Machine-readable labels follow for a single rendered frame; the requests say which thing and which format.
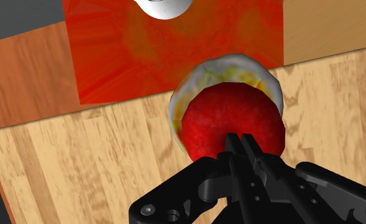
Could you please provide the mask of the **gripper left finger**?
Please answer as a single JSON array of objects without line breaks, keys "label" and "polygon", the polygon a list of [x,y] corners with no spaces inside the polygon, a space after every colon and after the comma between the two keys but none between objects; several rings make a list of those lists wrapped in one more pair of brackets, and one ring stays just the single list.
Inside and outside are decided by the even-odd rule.
[{"label": "gripper left finger", "polygon": [[193,224],[222,198],[212,224],[261,224],[265,188],[255,166],[263,154],[251,134],[227,134],[216,158],[196,160],[133,202],[129,224]]}]

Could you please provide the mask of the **red round fruit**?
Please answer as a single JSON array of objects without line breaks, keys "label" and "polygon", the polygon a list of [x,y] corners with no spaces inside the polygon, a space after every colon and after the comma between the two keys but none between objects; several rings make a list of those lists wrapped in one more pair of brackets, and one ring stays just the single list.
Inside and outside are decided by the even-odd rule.
[{"label": "red round fruit", "polygon": [[245,83],[223,82],[205,88],[188,105],[180,138],[192,161],[216,158],[228,133],[251,134],[263,152],[280,156],[285,125],[274,102]]}]

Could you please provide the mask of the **red patterned robot stand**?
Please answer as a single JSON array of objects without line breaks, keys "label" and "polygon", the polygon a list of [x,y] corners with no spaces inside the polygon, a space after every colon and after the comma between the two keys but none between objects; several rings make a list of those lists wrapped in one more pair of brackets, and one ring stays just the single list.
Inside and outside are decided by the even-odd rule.
[{"label": "red patterned robot stand", "polygon": [[82,104],[174,90],[196,65],[243,53],[283,65],[283,0],[193,0],[158,20],[134,0],[62,0]]}]

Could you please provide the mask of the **white bowl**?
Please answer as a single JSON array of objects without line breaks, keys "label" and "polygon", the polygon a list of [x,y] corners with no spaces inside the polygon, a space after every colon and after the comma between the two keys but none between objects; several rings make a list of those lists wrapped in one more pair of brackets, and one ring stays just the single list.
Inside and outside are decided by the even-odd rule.
[{"label": "white bowl", "polygon": [[169,124],[172,134],[183,152],[181,120],[187,107],[202,90],[223,82],[245,83],[261,90],[283,114],[281,85],[264,66],[244,54],[228,54],[209,59],[195,66],[174,90],[169,103]]}]

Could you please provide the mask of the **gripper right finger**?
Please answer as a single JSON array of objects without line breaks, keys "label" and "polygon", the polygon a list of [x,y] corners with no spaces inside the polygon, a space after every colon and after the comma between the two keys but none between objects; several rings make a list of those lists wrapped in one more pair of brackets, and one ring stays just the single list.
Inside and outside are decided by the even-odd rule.
[{"label": "gripper right finger", "polygon": [[241,142],[270,200],[290,203],[305,224],[366,224],[366,186],[312,162],[292,168],[250,134]]}]

